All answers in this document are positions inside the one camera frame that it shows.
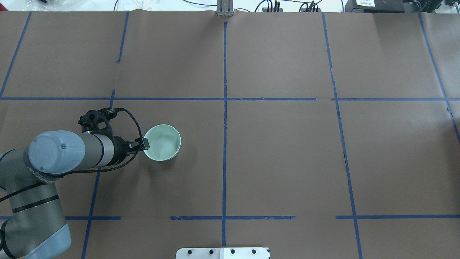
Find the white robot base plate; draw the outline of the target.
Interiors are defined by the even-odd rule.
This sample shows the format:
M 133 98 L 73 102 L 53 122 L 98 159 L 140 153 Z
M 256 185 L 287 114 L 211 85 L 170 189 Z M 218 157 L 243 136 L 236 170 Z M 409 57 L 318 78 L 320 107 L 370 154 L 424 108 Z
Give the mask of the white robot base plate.
M 266 247 L 201 247 L 182 248 L 176 252 L 176 259 L 270 259 Z

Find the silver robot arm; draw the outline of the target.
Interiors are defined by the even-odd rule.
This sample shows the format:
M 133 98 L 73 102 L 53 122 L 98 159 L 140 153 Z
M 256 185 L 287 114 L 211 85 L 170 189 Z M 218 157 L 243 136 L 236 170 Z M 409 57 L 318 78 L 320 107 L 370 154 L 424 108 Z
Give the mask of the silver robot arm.
M 138 138 L 114 135 L 110 120 L 127 113 Z M 89 110 L 78 121 L 80 134 L 47 131 L 27 146 L 1 154 L 1 190 L 13 216 L 1 223 L 1 258 L 52 259 L 71 247 L 71 233 L 55 182 L 79 173 L 110 172 L 148 150 L 134 116 L 124 108 Z

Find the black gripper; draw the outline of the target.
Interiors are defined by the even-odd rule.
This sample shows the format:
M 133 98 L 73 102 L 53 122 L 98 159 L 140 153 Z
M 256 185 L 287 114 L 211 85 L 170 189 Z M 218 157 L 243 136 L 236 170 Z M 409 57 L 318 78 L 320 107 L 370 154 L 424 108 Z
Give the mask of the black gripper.
M 82 133 L 96 136 L 102 147 L 99 162 L 123 162 L 125 158 L 134 154 L 134 151 L 145 151 L 150 148 L 148 139 L 139 137 L 133 141 L 125 141 L 114 135 L 110 120 L 121 112 L 121 108 L 103 108 L 89 110 L 79 118 Z

